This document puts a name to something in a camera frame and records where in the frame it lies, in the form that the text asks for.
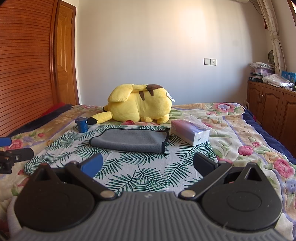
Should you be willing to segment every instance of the blue cup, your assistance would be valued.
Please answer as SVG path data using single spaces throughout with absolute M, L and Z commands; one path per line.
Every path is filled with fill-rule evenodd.
M 77 124 L 80 133 L 84 133 L 89 130 L 89 127 L 87 125 L 87 117 L 79 117 L 75 119 L 75 123 Z

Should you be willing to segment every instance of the blue box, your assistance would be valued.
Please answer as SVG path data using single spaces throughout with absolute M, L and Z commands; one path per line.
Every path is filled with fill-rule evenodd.
M 290 73 L 290 81 L 295 84 L 295 81 L 296 81 L 296 73 Z
M 282 71 L 281 72 L 282 77 L 284 77 L 286 80 L 288 79 L 288 72 L 287 71 Z

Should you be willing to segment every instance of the yellow plush toy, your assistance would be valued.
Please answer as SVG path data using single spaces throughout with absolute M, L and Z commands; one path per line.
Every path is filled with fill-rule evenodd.
M 88 118 L 88 124 L 116 121 L 166 123 L 172 107 L 170 94 L 160 85 L 124 84 L 116 87 L 108 98 L 105 112 Z

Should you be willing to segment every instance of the leaf print cloth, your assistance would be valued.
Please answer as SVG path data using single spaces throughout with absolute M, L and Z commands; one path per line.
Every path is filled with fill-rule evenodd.
M 73 127 L 45 148 L 25 165 L 24 171 L 32 174 L 40 163 L 63 167 L 72 160 L 81 162 L 95 153 L 103 155 L 102 169 L 95 179 L 117 194 L 123 191 L 174 191 L 178 194 L 200 178 L 193 167 L 193 155 L 199 151 L 217 161 L 209 142 L 192 147 L 171 134 L 164 153 L 117 151 L 89 145 L 89 139 L 111 128 L 163 130 L 165 126 L 93 125 L 86 133 Z

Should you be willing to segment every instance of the wall switch panel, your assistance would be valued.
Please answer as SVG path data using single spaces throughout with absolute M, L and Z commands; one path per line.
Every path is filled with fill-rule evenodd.
M 210 58 L 204 58 L 204 64 L 205 65 L 211 65 L 211 59 Z

